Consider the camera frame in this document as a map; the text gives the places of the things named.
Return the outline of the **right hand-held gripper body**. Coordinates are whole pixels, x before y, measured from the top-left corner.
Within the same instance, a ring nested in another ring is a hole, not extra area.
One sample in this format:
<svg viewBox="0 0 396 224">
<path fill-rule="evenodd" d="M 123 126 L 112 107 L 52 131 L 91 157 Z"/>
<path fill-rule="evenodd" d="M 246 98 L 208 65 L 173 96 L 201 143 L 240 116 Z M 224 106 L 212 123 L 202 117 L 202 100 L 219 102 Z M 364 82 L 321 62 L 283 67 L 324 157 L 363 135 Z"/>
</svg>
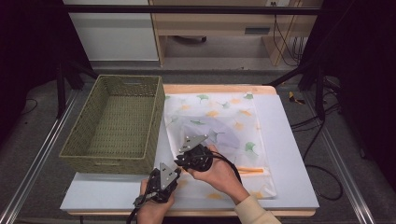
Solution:
<svg viewBox="0 0 396 224">
<path fill-rule="evenodd" d="M 213 162 L 213 153 L 202 143 L 208 138 L 206 134 L 187 136 L 182 147 L 179 149 L 179 157 L 186 159 L 183 169 L 192 169 L 198 172 L 208 171 Z"/>
</svg>

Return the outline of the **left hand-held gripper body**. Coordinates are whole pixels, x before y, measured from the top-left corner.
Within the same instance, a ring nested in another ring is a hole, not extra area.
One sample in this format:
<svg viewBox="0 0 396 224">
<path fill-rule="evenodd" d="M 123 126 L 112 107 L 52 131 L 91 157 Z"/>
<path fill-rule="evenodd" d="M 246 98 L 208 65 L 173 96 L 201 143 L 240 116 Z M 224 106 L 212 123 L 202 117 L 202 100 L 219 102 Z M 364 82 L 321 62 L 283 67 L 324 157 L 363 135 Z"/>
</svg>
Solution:
<svg viewBox="0 0 396 224">
<path fill-rule="evenodd" d="M 177 188 L 177 176 L 165 163 L 161 162 L 159 168 L 155 168 L 148 177 L 148 183 L 144 193 L 135 201 L 135 207 L 141 207 L 147 201 L 167 203 L 173 191 Z"/>
</svg>

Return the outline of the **leaf-print mesh laundry bag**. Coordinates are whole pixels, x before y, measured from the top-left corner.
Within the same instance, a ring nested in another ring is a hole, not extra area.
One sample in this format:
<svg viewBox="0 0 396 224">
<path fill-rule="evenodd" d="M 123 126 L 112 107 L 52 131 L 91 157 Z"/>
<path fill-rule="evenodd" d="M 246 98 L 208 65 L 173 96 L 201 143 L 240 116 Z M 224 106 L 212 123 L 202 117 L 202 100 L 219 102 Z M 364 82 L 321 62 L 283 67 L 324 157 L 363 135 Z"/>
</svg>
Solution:
<svg viewBox="0 0 396 224">
<path fill-rule="evenodd" d="M 208 92 L 168 94 L 163 118 L 172 154 L 180 154 L 187 135 L 181 127 L 183 117 L 207 117 L 223 120 L 239 137 L 238 148 L 214 145 L 232 162 L 241 175 L 247 191 L 258 199 L 276 196 L 276 188 L 267 162 L 262 129 L 256 113 L 254 95 L 250 92 Z"/>
</svg>

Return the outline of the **green woven basket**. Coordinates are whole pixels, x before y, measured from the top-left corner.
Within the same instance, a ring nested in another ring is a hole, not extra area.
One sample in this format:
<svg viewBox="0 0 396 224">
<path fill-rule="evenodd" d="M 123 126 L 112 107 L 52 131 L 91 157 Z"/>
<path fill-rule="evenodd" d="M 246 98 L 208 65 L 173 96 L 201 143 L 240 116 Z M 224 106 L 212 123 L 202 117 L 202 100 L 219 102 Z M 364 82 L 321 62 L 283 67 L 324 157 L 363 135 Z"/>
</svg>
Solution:
<svg viewBox="0 0 396 224">
<path fill-rule="evenodd" d="M 165 93 L 159 76 L 99 76 L 59 157 L 89 174 L 147 175 Z"/>
</svg>

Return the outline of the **person's right hand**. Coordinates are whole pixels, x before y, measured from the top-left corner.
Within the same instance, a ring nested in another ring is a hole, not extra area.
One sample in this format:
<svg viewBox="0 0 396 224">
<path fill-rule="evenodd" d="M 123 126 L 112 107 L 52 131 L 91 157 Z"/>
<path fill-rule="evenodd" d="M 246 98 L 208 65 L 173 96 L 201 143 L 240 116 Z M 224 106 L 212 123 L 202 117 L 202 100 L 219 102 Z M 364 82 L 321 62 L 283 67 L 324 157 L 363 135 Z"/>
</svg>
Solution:
<svg viewBox="0 0 396 224">
<path fill-rule="evenodd" d="M 249 193 L 238 180 L 230 164 L 222 159 L 215 158 L 211 167 L 205 172 L 189 169 L 188 173 L 194 179 L 204 181 L 214 189 L 228 195 L 235 205 L 249 197 Z"/>
</svg>

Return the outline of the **person's left hand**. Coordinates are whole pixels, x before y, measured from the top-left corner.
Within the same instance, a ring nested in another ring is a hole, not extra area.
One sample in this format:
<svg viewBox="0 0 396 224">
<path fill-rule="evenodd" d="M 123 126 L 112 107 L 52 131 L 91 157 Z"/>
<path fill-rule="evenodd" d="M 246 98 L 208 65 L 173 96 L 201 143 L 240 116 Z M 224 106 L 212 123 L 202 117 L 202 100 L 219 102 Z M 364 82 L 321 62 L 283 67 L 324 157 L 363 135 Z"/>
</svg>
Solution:
<svg viewBox="0 0 396 224">
<path fill-rule="evenodd" d="M 172 193 L 167 203 L 147 201 L 136 213 L 137 224 L 162 224 L 165 214 L 175 203 L 175 193 Z"/>
</svg>

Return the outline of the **yellow and black tool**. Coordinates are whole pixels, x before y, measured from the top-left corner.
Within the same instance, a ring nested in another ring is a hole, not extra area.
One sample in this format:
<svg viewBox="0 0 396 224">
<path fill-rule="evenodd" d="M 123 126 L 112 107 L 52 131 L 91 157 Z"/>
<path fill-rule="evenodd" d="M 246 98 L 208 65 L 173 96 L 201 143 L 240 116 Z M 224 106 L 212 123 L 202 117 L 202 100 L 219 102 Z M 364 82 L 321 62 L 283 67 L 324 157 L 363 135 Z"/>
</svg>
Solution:
<svg viewBox="0 0 396 224">
<path fill-rule="evenodd" d="M 289 91 L 289 101 L 299 105 L 305 105 L 305 100 L 296 99 L 292 91 Z"/>
</svg>

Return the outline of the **black metal stand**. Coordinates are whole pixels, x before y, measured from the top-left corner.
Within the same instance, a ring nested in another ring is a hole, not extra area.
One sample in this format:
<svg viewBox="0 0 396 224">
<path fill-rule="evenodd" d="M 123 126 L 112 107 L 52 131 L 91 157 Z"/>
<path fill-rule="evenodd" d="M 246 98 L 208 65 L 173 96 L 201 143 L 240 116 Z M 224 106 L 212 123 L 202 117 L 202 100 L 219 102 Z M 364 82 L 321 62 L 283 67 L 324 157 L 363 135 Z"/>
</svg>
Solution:
<svg viewBox="0 0 396 224">
<path fill-rule="evenodd" d="M 56 83 L 58 96 L 58 113 L 59 119 L 66 110 L 65 84 L 67 81 L 73 90 L 81 90 L 84 87 L 84 81 L 80 77 L 81 74 L 88 75 L 94 79 L 98 78 L 91 68 L 81 65 L 75 61 L 59 63 L 56 69 Z"/>
<path fill-rule="evenodd" d="M 300 91 L 307 91 L 309 88 L 312 87 L 312 85 L 315 85 L 315 112 L 317 113 L 318 118 L 324 121 L 324 70 L 319 63 L 314 63 L 313 61 L 302 63 L 298 65 L 295 69 L 289 71 L 286 75 L 267 83 L 267 86 L 277 87 L 281 83 L 297 75 L 302 75 L 302 78 L 298 83 L 298 88 Z"/>
</svg>

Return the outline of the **wooden desk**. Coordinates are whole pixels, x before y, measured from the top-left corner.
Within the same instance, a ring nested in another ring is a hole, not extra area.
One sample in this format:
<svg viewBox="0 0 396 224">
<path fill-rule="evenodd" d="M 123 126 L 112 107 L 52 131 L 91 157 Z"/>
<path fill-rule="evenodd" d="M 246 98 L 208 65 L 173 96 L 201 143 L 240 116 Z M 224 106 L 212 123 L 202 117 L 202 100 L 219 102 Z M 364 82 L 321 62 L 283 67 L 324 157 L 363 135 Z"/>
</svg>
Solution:
<svg viewBox="0 0 396 224">
<path fill-rule="evenodd" d="M 324 0 L 148 0 L 152 6 L 321 7 Z M 308 37 L 315 15 L 160 14 L 151 15 L 160 56 L 168 36 L 243 36 L 262 38 L 273 65 L 286 56 L 291 38 Z"/>
</svg>

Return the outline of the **white cabinet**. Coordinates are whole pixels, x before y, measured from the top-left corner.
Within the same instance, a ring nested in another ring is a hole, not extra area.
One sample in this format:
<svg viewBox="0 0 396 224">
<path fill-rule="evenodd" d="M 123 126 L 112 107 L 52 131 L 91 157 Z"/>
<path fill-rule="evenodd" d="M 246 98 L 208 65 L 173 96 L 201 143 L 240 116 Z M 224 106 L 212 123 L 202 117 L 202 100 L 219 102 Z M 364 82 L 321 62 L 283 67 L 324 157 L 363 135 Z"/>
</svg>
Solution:
<svg viewBox="0 0 396 224">
<path fill-rule="evenodd" d="M 158 61 L 149 13 L 70 13 L 92 62 Z"/>
</svg>

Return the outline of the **black horizontal bar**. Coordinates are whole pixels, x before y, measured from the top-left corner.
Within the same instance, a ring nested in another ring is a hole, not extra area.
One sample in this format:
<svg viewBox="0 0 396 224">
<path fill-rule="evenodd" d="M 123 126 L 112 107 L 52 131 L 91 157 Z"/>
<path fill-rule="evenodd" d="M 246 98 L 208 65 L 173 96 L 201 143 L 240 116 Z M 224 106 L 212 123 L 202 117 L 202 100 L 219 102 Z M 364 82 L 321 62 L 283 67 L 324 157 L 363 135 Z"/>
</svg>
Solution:
<svg viewBox="0 0 396 224">
<path fill-rule="evenodd" d="M 71 13 L 319 15 L 325 12 L 320 7 L 65 5 L 64 9 Z"/>
</svg>

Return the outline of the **black curtain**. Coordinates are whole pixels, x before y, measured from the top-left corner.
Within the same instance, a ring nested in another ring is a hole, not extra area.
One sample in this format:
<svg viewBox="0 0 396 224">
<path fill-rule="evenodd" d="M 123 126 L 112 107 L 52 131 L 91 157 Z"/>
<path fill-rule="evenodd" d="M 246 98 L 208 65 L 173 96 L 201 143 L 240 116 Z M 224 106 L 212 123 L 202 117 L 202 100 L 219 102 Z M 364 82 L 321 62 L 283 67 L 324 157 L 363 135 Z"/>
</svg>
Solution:
<svg viewBox="0 0 396 224">
<path fill-rule="evenodd" d="M 305 78 L 337 77 L 361 146 L 396 190 L 396 0 L 323 0 L 304 49 Z"/>
<path fill-rule="evenodd" d="M 74 89 L 91 67 L 64 0 L 0 0 L 0 143 L 25 107 L 27 93 L 61 70 Z"/>
</svg>

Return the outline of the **aluminium rail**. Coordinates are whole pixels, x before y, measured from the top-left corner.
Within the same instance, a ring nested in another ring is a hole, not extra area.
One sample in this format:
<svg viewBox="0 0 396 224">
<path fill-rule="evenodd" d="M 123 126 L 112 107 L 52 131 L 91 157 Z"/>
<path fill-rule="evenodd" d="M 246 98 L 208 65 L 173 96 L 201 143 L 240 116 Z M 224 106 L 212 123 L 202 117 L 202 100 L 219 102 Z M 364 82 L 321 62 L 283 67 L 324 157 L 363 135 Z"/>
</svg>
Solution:
<svg viewBox="0 0 396 224">
<path fill-rule="evenodd" d="M 342 158 L 334 139 L 332 138 L 326 125 L 328 124 L 328 116 L 340 110 L 339 104 L 326 104 L 324 109 L 325 120 L 317 121 L 319 126 L 318 137 L 320 138 L 325 151 L 332 162 L 334 171 L 336 172 L 339 184 L 342 186 L 343 194 L 347 196 L 350 205 L 360 224 L 375 224 L 375 219 L 370 211 L 361 191 L 347 167 L 347 163 Z"/>
<path fill-rule="evenodd" d="M 64 124 L 67 122 L 78 96 L 79 91 L 71 91 L 70 96 L 66 101 L 64 113 L 54 121 L 45 141 L 38 150 L 35 159 L 31 163 L 23 180 L 19 184 L 10 202 L 7 204 L 7 207 L 0 215 L 0 224 L 13 224 L 13 222 L 16 220 L 18 213 L 21 211 L 26 198 L 28 197 L 35 181 L 37 180 L 37 177 L 42 170 L 42 167 L 44 166 L 49 154 L 53 149 L 53 146 L 55 145 L 60 132 L 63 130 Z"/>
</svg>

